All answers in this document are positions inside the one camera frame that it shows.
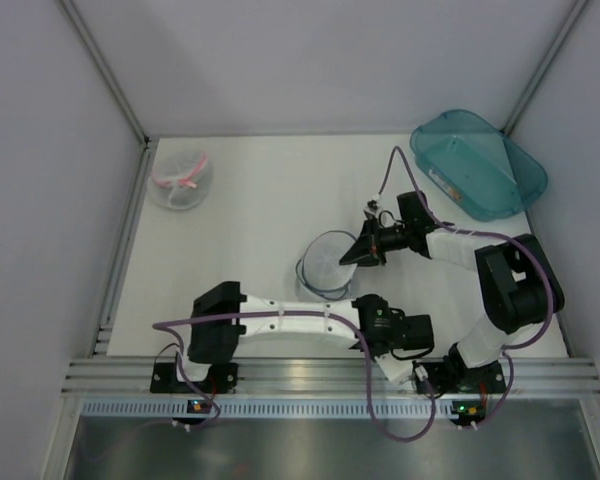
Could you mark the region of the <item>blue-trimmed white mesh laundry bag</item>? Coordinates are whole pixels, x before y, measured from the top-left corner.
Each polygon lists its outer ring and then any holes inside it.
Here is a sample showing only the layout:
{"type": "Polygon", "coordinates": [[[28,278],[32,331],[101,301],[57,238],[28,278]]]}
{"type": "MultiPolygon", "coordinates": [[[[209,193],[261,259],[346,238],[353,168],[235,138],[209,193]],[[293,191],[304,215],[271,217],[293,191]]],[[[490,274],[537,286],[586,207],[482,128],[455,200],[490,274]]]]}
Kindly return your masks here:
{"type": "Polygon", "coordinates": [[[355,265],[339,264],[354,245],[344,230],[329,230],[316,237],[295,266],[295,292],[301,302],[331,302],[349,298],[355,287],[355,265]]]}

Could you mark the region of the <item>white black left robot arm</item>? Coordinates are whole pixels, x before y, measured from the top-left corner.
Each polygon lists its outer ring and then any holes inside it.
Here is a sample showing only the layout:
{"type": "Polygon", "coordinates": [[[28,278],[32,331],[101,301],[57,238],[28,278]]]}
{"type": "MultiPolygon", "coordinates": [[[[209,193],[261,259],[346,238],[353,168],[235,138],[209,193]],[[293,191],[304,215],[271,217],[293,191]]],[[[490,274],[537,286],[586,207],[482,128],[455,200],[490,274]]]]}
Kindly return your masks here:
{"type": "Polygon", "coordinates": [[[202,382],[215,366],[232,362],[238,347],[281,343],[324,347],[328,351],[368,351],[395,382],[395,350],[414,359],[431,353],[431,318],[408,316],[377,294],[335,302],[279,302],[247,295],[237,281],[218,284],[194,300],[194,318],[221,315],[221,320],[193,324],[179,381],[202,382]]]}

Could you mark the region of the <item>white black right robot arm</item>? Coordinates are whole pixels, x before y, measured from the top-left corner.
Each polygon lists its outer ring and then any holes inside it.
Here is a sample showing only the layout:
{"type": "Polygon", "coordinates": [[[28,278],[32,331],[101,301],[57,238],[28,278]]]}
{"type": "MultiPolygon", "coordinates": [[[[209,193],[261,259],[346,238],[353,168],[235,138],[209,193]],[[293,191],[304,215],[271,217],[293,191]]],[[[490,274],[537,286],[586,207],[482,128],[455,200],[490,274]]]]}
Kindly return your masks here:
{"type": "Polygon", "coordinates": [[[444,223],[416,191],[397,201],[400,217],[391,226],[382,224],[379,213],[367,212],[339,263],[375,267],[385,264],[387,253],[409,249],[477,274],[484,314],[442,361],[431,363],[438,383],[457,389],[474,384],[493,375],[501,354],[527,348],[544,335],[565,296],[534,235],[509,237],[444,223]]]}

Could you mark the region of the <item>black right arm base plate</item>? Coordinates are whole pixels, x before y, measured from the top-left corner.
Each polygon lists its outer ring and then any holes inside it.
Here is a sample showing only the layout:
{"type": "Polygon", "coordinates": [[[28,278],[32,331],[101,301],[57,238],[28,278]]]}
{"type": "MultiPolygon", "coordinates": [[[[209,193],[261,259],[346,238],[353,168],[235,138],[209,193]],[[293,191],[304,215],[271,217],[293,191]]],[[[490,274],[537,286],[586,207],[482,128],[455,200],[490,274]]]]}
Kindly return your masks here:
{"type": "Polygon", "coordinates": [[[498,362],[466,369],[443,361],[413,363],[414,386],[419,394],[502,394],[506,382],[498,362]]]}

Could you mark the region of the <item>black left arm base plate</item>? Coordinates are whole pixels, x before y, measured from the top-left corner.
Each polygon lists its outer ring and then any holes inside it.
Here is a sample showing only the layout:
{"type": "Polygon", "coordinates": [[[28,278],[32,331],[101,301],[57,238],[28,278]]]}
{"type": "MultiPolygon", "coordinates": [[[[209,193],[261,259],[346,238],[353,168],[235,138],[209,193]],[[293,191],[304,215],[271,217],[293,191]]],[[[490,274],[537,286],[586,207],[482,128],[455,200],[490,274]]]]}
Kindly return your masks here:
{"type": "MultiPolygon", "coordinates": [[[[238,369],[237,363],[211,365],[201,380],[195,380],[190,374],[188,376],[205,394],[228,394],[237,385],[238,369]]],[[[171,361],[154,364],[149,391],[152,394],[185,394],[191,389],[178,377],[176,363],[171,361]]]]}

